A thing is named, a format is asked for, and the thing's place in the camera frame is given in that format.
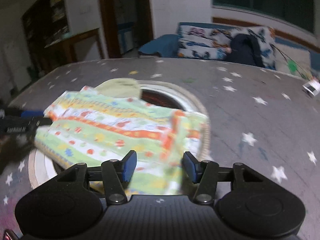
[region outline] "wooden door frame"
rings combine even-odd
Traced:
[[[121,58],[120,46],[118,41],[118,28],[116,22],[116,14],[113,0],[99,0],[100,13],[102,18],[102,27],[107,44],[109,58]],[[153,40],[153,27],[151,18],[150,0],[148,0],[147,7],[149,8],[148,19],[148,37]]]

